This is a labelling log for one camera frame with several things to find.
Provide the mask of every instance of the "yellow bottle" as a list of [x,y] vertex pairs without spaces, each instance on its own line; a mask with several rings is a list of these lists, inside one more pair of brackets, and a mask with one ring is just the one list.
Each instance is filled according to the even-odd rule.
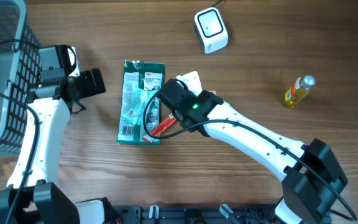
[[303,78],[299,77],[295,84],[284,95],[284,106],[294,108],[310,91],[311,87],[316,84],[312,75]]

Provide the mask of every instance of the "barcode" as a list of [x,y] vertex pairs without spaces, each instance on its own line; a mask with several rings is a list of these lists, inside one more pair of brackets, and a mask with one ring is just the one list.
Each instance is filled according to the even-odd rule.
[[134,135],[134,130],[135,130],[135,127],[124,126],[122,128],[122,134],[126,135],[126,136],[131,136],[131,135]]
[[134,111],[131,110],[131,111],[128,113],[128,117],[131,118],[133,114],[134,114]]

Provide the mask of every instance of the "plastic basket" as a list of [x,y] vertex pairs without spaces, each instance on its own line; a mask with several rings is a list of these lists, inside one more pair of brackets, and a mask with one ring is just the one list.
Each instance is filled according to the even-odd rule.
[[[0,41],[21,39],[40,45],[27,23],[24,1],[0,1]],[[25,44],[0,46],[0,92],[21,102],[41,69],[37,50]],[[18,156],[23,142],[27,110],[0,97],[0,156]]]

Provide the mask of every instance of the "green package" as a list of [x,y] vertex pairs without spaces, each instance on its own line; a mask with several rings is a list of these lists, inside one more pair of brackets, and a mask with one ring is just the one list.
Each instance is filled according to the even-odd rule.
[[[142,140],[146,135],[143,128],[145,104],[164,84],[165,64],[140,61],[125,61],[122,82],[121,116],[118,143],[160,144],[159,139],[152,143]],[[155,98],[146,112],[146,127],[152,130],[161,120],[160,100]]]

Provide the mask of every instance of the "tabletop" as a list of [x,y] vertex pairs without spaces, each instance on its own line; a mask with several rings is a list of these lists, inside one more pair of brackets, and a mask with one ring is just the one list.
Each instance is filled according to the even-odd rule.
[[[282,196],[266,168],[199,133],[160,146],[116,144],[124,60],[142,60],[165,63],[166,80],[197,71],[205,90],[247,118],[288,138],[329,144],[349,179],[341,195],[358,214],[358,1],[224,1],[218,9],[229,43],[206,55],[193,19],[212,3],[28,5],[41,43],[76,47],[80,68],[99,67],[107,89],[70,118],[60,188],[74,202],[107,197],[113,205],[246,205]],[[284,108],[283,94],[307,74],[316,88],[295,109]],[[0,157],[0,190],[16,160]],[[346,212],[338,202],[334,208]]]

